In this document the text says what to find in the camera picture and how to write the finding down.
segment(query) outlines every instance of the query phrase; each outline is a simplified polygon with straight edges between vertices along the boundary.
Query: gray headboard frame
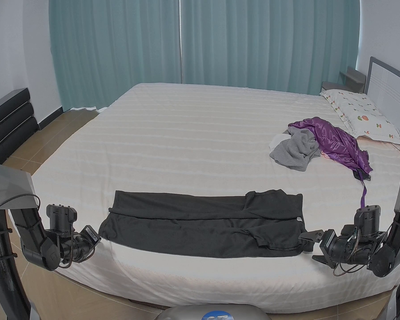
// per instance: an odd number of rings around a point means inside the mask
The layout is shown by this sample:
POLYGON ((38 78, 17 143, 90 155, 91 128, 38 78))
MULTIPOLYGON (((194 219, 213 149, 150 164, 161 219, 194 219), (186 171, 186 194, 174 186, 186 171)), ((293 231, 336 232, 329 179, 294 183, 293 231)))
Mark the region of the gray headboard frame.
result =
POLYGON ((392 67, 391 65, 388 65, 387 63, 384 63, 383 61, 380 61, 379 59, 377 59, 375 57, 370 57, 369 72, 367 74, 366 87, 364 89, 364 93, 365 94, 368 93, 373 63, 379 65, 380 67, 383 67, 384 69, 388 70, 389 72, 393 73, 394 75, 400 77, 400 71, 399 70, 397 70, 396 68, 392 67))

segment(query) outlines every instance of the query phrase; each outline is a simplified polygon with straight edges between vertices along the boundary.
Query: gray towel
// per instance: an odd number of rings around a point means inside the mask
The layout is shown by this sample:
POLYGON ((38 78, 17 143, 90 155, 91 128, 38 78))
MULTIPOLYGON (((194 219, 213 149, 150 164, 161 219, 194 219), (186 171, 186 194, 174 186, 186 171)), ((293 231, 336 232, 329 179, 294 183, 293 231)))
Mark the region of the gray towel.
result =
POLYGON ((320 156, 319 143, 306 128, 289 127, 287 131, 292 137, 280 142, 270 157, 280 165, 304 172, 310 160, 320 156))

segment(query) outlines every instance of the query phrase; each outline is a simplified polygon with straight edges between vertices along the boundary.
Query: pillowcase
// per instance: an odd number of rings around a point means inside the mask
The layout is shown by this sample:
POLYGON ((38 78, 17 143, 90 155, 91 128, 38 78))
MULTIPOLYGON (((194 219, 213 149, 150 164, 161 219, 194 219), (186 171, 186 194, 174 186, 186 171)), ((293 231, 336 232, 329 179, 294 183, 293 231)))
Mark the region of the pillowcase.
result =
POLYGON ((397 128, 380 113, 365 94, 331 89, 320 93, 341 117, 355 138, 365 136, 372 140, 400 144, 397 128))

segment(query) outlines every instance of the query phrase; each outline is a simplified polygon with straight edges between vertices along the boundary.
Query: white bed sheet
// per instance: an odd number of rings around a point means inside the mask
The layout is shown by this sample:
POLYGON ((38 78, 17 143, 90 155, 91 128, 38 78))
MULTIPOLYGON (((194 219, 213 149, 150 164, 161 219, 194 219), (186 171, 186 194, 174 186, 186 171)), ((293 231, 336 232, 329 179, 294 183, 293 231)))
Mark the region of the white bed sheet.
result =
MULTIPOLYGON (((351 224, 363 187, 352 171, 324 157, 306 172, 269 158, 268 144, 288 123, 320 116, 344 129, 321 96, 248 88, 139 84, 72 135, 34 174, 42 205, 71 205, 75 229, 98 229, 114 192, 244 195, 283 189, 304 195, 307 230, 351 224)), ((381 229, 394 216, 400 146, 359 139, 374 171, 367 204, 382 208, 381 229)), ((48 218, 40 209, 45 228, 48 218)), ((315 254, 320 254, 318 245, 315 254)), ((166 306, 248 303, 266 312, 304 312, 390 290, 362 269, 334 277, 303 253, 286 258, 214 259, 152 253, 102 239, 95 255, 59 272, 99 291, 166 306)))

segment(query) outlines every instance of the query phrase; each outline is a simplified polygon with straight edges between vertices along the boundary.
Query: blue logo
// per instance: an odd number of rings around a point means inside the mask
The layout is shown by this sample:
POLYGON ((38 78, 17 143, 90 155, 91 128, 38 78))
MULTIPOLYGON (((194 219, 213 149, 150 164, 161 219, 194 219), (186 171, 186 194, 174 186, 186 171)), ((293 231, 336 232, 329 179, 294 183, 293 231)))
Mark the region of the blue logo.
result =
POLYGON ((223 311, 213 311, 203 315, 201 320, 234 320, 234 318, 230 313, 223 311))

